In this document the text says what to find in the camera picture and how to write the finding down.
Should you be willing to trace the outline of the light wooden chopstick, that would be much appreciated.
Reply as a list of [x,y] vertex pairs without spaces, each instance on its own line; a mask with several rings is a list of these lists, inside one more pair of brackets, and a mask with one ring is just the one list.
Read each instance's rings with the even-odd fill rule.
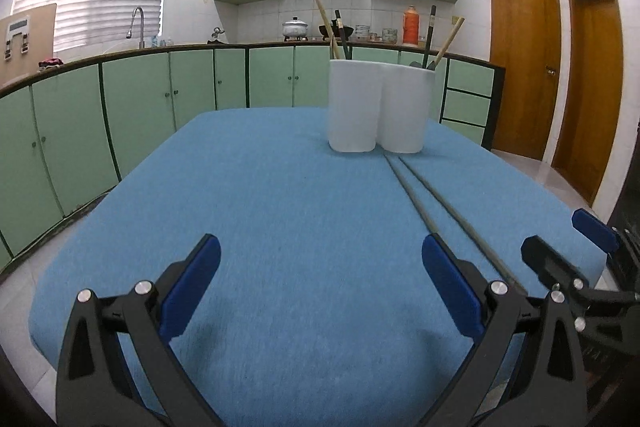
[[457,37],[457,34],[460,31],[460,29],[462,28],[464,22],[465,22],[465,18],[463,16],[460,16],[456,20],[456,23],[454,24],[454,27],[451,28],[450,33],[447,36],[447,39],[442,44],[442,47],[438,51],[436,57],[434,58],[433,61],[430,62],[430,64],[427,65],[427,69],[428,70],[435,70],[437,68],[439,63],[444,58],[445,54],[448,52],[448,50],[449,50],[449,48],[451,46],[451,43],[453,43],[454,39]]
[[314,0],[314,1],[316,2],[317,8],[321,15],[323,25],[326,28],[326,34],[328,35],[328,38],[329,38],[332,58],[333,60],[339,60],[341,58],[340,49],[337,46],[331,21],[329,20],[329,17],[326,16],[326,9],[324,8],[321,0]]

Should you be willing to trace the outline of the black chopstick gold band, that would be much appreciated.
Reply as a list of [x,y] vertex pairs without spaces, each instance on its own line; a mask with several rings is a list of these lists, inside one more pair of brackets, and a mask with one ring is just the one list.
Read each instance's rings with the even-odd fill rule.
[[428,18],[424,53],[423,53],[422,65],[421,65],[422,68],[427,68],[428,56],[430,55],[434,29],[435,29],[436,14],[437,14],[437,6],[433,4],[431,6],[430,17]]

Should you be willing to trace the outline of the green lower kitchen cabinets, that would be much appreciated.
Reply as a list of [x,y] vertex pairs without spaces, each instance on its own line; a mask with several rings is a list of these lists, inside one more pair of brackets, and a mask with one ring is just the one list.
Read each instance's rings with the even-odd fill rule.
[[201,113],[321,107],[322,43],[192,44],[119,52],[1,89],[1,261],[110,191]]

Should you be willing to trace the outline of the brown wooden door right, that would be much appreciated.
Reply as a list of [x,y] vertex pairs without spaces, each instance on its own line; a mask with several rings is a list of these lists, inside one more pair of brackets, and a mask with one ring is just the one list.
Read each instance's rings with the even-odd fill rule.
[[570,72],[552,167],[588,205],[612,154],[623,78],[618,0],[570,0]]

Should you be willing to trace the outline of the brown wooden door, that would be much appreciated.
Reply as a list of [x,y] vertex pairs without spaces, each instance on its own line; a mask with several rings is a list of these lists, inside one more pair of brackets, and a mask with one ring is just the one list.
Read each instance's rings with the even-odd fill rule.
[[561,54],[560,0],[491,0],[490,61],[504,68],[496,150],[544,157]]
[[618,0],[570,0],[570,72],[552,167],[588,205],[612,154],[623,78]]

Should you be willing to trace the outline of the grey metal chopstick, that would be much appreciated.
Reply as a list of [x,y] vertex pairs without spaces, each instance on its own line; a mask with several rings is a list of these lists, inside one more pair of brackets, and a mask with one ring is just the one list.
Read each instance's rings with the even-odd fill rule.
[[422,204],[421,199],[418,197],[418,195],[416,195],[416,191],[413,190],[412,186],[409,184],[407,179],[402,175],[400,170],[394,165],[393,161],[391,161],[386,154],[384,154],[383,157],[385,158],[388,167],[390,167],[390,170],[392,170],[392,173],[394,174],[395,178],[399,182],[400,186],[407,194],[408,199],[410,199],[410,202],[413,205],[413,208],[416,210],[419,217],[423,221],[428,233],[438,234],[439,228],[436,225],[436,222],[432,219],[432,217],[426,211],[426,208]]

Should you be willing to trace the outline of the blue table cloth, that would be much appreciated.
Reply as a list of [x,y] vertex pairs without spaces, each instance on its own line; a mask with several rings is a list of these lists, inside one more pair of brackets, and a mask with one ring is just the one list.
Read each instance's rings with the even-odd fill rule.
[[423,268],[426,228],[404,182],[487,280],[496,271],[451,210],[536,297],[546,291],[522,261],[526,237],[542,237],[589,284],[605,255],[552,193],[441,124],[407,161],[410,172],[377,150],[334,152],[321,108],[198,115],[122,179],[44,271],[32,343],[55,362],[79,291],[125,294],[213,234],[220,267],[171,347],[226,424],[412,426],[471,341]]

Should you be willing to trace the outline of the white plastic container right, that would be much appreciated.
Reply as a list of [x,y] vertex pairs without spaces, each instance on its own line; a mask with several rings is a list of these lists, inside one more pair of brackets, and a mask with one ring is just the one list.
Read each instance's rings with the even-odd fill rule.
[[380,147],[395,154],[421,152],[434,86],[434,70],[383,64],[376,136]]

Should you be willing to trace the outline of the white plastic container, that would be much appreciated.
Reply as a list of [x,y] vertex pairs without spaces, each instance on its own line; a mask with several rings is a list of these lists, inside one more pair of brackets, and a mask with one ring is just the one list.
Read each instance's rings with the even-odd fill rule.
[[332,60],[329,69],[328,142],[338,153],[375,149],[383,64]]
[[383,64],[376,136],[380,147],[395,154],[421,152],[434,86],[434,70]]

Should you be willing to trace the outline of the white plastic container left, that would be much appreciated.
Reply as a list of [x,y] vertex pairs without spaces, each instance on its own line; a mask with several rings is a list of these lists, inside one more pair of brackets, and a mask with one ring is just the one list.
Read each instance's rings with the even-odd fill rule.
[[375,149],[383,64],[332,60],[329,69],[328,142],[338,153]]

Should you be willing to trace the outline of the glass jar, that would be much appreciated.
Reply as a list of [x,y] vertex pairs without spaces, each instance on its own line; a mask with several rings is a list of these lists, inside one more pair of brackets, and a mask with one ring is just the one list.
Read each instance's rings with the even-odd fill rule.
[[357,41],[367,41],[369,39],[370,26],[365,24],[358,24],[355,26],[354,38]]
[[398,31],[396,28],[385,27],[382,29],[382,41],[388,44],[396,44],[398,39]]

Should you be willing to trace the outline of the orange thermos bottle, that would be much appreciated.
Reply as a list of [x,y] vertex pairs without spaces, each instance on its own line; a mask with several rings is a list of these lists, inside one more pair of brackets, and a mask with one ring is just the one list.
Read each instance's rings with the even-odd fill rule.
[[402,43],[417,46],[420,34],[420,14],[413,5],[402,14]]

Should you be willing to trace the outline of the black wok pan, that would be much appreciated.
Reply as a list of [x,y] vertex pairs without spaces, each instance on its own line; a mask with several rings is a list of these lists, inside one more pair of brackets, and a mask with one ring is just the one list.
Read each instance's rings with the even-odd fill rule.
[[[329,31],[326,29],[326,26],[320,25],[318,27],[320,34],[322,35],[322,39],[328,41],[329,40]],[[344,25],[340,27],[337,25],[337,20],[334,20],[331,24],[331,30],[333,35],[337,40],[341,40],[342,37],[345,37],[346,40],[349,40],[350,36],[354,32],[354,28],[350,26]]]

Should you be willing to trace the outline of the white cooking pot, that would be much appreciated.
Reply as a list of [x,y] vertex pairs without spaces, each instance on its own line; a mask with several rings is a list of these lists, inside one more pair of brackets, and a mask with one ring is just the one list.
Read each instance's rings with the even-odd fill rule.
[[282,36],[285,41],[305,41],[308,37],[308,24],[294,16],[282,24]]

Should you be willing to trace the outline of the brown cardboard box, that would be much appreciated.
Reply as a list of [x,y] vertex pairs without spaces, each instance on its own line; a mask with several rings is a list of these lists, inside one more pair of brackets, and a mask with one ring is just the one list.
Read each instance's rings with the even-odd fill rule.
[[18,12],[1,20],[1,87],[39,72],[53,56],[55,3]]

